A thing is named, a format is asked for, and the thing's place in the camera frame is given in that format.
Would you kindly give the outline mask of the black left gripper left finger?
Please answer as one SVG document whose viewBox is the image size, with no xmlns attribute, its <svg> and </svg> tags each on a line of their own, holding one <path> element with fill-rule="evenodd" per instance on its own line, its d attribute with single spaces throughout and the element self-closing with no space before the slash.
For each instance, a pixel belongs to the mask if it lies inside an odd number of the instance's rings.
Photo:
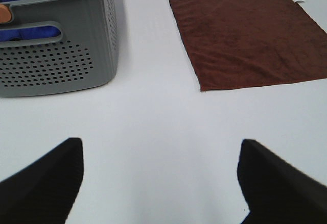
<svg viewBox="0 0 327 224">
<path fill-rule="evenodd" d="M 69 138 L 1 181 L 1 223 L 65 223 L 83 176 L 82 140 Z"/>
</svg>

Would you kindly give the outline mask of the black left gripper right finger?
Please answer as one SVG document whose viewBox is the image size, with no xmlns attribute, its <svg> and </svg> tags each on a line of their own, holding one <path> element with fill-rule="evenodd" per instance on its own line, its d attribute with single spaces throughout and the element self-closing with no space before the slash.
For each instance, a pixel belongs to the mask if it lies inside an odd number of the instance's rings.
<svg viewBox="0 0 327 224">
<path fill-rule="evenodd" d="M 326 186 L 255 140 L 242 141 L 237 178 L 249 208 L 243 223 L 326 223 Z"/>
</svg>

